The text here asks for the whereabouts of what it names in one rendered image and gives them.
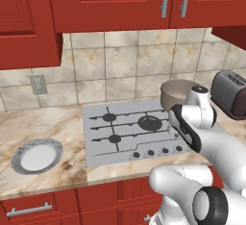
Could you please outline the grey metal pot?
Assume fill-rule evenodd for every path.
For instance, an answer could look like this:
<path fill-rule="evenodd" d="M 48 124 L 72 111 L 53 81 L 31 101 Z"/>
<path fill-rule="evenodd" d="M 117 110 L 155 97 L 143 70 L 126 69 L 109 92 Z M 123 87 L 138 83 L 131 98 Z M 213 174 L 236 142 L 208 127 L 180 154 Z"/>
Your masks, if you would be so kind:
<path fill-rule="evenodd" d="M 169 80 L 162 83 L 160 86 L 161 107 L 169 112 L 174 105 L 182 105 L 193 86 L 197 86 L 197 83 L 183 79 Z"/>

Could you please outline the grey gas hob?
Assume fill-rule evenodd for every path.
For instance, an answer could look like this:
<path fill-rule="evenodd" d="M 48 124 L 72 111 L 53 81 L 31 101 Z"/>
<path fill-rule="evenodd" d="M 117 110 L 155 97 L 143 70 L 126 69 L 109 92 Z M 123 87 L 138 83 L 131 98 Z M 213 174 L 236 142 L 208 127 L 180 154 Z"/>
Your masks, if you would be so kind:
<path fill-rule="evenodd" d="M 168 122 L 168 113 L 158 100 L 83 107 L 86 165 L 95 167 L 125 163 L 189 151 Z M 175 151 L 182 146 L 183 152 Z M 162 154 L 167 148 L 169 154 Z M 147 155 L 153 150 L 155 156 Z M 140 157 L 135 159 L 133 153 Z"/>

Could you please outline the red base cupboard door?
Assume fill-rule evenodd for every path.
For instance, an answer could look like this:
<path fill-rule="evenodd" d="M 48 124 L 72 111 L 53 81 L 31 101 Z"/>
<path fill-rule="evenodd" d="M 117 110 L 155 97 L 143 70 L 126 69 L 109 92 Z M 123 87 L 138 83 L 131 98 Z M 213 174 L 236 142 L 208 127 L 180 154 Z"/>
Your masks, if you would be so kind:
<path fill-rule="evenodd" d="M 140 177 L 118 183 L 118 225 L 148 225 L 144 217 L 154 215 L 161 204 L 161 195 L 151 190 L 149 179 Z"/>
<path fill-rule="evenodd" d="M 118 225 L 117 183 L 76 189 L 82 225 Z"/>

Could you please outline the white plate with grey rim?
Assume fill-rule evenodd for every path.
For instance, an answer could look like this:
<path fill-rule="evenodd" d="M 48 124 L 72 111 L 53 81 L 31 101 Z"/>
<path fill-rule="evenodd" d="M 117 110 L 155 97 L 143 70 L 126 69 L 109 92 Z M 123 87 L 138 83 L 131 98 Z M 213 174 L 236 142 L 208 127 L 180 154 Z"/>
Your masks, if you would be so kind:
<path fill-rule="evenodd" d="M 12 169 L 22 175 L 36 175 L 52 169 L 62 158 L 63 147 L 52 138 L 36 138 L 20 146 L 12 156 Z"/>

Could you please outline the grey and black toaster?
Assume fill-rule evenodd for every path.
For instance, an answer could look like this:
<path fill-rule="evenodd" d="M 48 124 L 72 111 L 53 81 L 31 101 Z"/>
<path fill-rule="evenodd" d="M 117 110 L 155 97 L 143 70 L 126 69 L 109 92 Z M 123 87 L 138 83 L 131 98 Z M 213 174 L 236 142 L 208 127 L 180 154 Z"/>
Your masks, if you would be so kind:
<path fill-rule="evenodd" d="M 212 80 L 210 97 L 229 118 L 246 119 L 246 78 L 231 70 L 219 71 Z"/>

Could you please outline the red drawer front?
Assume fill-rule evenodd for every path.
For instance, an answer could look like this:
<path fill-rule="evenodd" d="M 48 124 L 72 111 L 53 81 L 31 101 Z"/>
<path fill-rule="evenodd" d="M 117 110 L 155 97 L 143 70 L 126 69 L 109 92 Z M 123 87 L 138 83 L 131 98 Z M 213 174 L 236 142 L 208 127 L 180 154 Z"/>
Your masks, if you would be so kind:
<path fill-rule="evenodd" d="M 2 200 L 0 225 L 81 225 L 75 190 Z"/>

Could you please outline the grey wall socket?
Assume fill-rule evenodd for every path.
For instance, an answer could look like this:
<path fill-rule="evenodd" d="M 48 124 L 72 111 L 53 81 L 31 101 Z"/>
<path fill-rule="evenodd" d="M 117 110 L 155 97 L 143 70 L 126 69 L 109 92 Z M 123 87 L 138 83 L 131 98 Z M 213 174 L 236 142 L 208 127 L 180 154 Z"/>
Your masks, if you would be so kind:
<path fill-rule="evenodd" d="M 31 74 L 30 83 L 34 95 L 47 93 L 46 82 L 43 74 Z"/>

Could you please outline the red wall cupboard door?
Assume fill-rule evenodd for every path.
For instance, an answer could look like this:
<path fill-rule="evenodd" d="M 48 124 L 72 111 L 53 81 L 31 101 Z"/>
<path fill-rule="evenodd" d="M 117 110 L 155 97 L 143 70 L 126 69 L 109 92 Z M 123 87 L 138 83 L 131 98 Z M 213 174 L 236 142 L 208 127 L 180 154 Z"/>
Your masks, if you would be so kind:
<path fill-rule="evenodd" d="M 205 28 L 246 25 L 246 0 L 188 0 L 181 17 L 183 0 L 172 0 L 170 28 Z"/>
<path fill-rule="evenodd" d="M 59 66 L 51 0 L 0 0 L 0 70 Z"/>
<path fill-rule="evenodd" d="M 51 0 L 59 33 L 166 29 L 163 0 Z"/>

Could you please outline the red wall cupboard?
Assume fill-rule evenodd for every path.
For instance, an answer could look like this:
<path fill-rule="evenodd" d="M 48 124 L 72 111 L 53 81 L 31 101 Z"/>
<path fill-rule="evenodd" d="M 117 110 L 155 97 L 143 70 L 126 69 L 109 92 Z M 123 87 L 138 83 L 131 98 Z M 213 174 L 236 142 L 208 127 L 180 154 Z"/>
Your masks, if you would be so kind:
<path fill-rule="evenodd" d="M 213 27 L 211 33 L 246 50 L 246 26 Z"/>

